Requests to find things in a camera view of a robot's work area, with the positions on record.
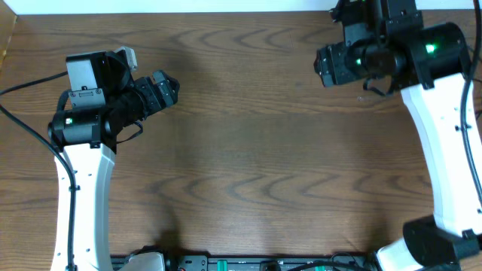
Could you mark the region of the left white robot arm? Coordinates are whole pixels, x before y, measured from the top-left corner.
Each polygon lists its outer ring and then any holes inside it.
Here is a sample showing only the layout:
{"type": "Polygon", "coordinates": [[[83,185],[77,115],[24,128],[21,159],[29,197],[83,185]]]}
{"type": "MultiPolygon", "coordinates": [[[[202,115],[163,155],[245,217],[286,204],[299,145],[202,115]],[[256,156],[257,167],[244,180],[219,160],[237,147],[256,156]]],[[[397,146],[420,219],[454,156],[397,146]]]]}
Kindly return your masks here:
{"type": "Polygon", "coordinates": [[[133,79],[135,51],[120,47],[66,57],[70,89],[47,131],[59,185],[53,270],[111,270],[108,195],[118,135],[178,101],[179,82],[162,70],[133,79]]]}

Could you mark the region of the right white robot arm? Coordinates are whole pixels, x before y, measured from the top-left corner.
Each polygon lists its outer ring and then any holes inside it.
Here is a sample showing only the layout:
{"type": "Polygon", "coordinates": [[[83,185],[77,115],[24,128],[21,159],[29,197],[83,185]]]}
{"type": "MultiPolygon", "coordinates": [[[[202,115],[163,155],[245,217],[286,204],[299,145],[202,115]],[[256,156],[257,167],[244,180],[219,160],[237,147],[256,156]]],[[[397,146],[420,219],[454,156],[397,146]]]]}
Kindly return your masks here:
{"type": "Polygon", "coordinates": [[[434,211],[409,221],[375,254],[379,270],[458,270],[481,251],[481,139],[473,81],[481,46],[455,23],[427,27],[413,1],[340,0],[330,11],[344,40],[316,52],[325,87],[390,78],[415,123],[434,211]]]}

